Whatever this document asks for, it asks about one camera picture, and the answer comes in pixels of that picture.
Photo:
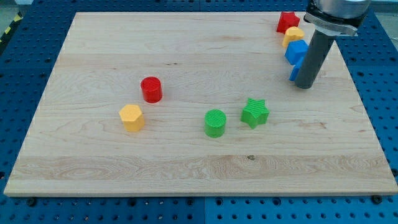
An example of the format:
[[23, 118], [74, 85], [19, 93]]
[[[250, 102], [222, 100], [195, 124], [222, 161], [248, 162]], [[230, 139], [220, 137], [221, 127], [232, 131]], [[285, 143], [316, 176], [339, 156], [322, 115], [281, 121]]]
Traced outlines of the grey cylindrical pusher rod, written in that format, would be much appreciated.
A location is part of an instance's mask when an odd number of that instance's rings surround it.
[[318, 30], [314, 31], [307, 53], [294, 80], [297, 87], [301, 89], [312, 87], [334, 41], [335, 36], [326, 35]]

